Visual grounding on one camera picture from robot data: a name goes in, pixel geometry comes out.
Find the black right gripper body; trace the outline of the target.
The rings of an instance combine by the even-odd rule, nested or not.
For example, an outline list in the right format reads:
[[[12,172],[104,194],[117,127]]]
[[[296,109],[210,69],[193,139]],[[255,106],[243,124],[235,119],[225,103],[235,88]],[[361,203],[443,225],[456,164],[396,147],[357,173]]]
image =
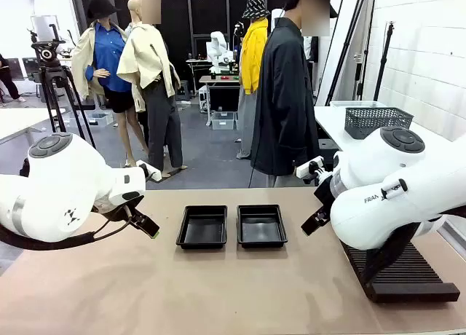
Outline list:
[[[340,173],[322,173],[315,180],[317,187],[314,196],[321,202],[315,215],[328,215],[334,200],[341,194]]]

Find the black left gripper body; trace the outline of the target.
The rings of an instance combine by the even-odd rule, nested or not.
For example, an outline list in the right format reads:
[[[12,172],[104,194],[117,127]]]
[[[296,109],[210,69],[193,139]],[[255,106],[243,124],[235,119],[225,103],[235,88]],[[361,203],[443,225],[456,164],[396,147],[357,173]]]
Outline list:
[[[144,196],[140,195],[122,204],[115,205],[111,204],[107,197],[104,197],[102,200],[95,202],[95,212],[109,221],[129,221],[130,219],[140,221],[143,219],[144,214],[137,209],[137,206],[143,198]]]

